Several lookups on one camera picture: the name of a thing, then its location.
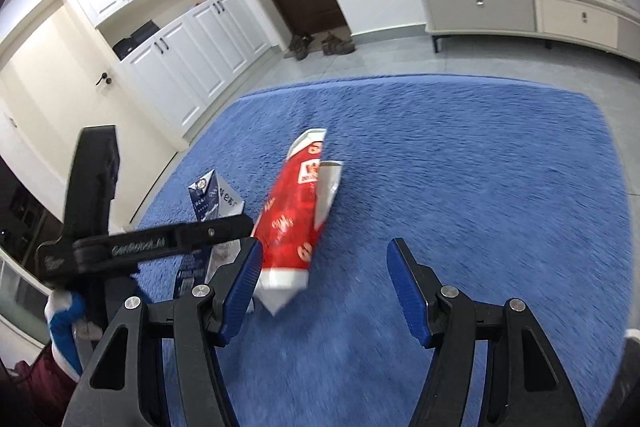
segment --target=blue and white carton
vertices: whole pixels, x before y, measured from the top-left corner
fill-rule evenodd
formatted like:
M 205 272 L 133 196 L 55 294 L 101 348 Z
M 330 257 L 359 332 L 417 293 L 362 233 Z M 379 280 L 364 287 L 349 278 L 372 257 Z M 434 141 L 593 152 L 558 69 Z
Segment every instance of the blue and white carton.
M 244 210 L 244 200 L 215 169 L 189 185 L 189 195 L 198 221 L 237 216 Z M 239 251 L 240 240 L 236 239 L 183 256 L 175 277 L 174 298 L 208 283 L 219 266 L 235 261 Z

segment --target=blue gripper pad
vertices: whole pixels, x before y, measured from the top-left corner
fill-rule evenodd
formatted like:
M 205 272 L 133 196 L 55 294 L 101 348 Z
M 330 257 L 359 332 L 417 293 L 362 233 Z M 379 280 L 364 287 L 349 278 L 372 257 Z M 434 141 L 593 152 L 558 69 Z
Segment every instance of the blue gripper pad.
M 244 314 L 260 277 L 260 270 L 262 270 L 262 244 L 256 241 L 225 299 L 223 322 L 218 333 L 218 338 L 225 346 L 240 331 Z
M 418 339 L 421 346 L 426 347 L 431 338 L 427 323 L 427 302 L 395 241 L 389 242 L 386 247 L 386 268 L 398 295 L 409 332 Z

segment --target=red and white package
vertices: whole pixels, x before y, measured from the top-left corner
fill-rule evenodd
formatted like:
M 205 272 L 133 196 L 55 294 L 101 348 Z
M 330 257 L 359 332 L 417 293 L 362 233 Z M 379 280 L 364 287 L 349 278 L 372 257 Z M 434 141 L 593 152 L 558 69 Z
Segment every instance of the red and white package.
M 258 221 L 262 272 L 254 296 L 272 315 L 309 281 L 309 263 L 340 185 L 342 162 L 320 161 L 326 129 L 308 129 L 293 142 Z

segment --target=blue and white glove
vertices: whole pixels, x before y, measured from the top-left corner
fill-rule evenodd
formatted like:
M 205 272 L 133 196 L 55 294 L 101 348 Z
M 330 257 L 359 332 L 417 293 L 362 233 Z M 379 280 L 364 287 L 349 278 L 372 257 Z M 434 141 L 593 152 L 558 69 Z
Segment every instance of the blue and white glove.
M 44 308 L 53 359 L 75 382 L 82 375 L 76 338 L 97 341 L 102 336 L 99 327 L 84 319 L 84 310 L 84 300 L 80 294 L 65 290 L 53 290 Z

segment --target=gray drawer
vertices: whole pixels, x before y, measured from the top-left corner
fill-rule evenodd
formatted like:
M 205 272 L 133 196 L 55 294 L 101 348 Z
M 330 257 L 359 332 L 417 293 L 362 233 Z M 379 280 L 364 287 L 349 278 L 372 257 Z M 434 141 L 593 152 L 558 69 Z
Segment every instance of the gray drawer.
M 533 0 L 425 0 L 430 29 L 536 31 Z
M 640 60 L 640 26 L 622 17 L 618 18 L 618 49 Z

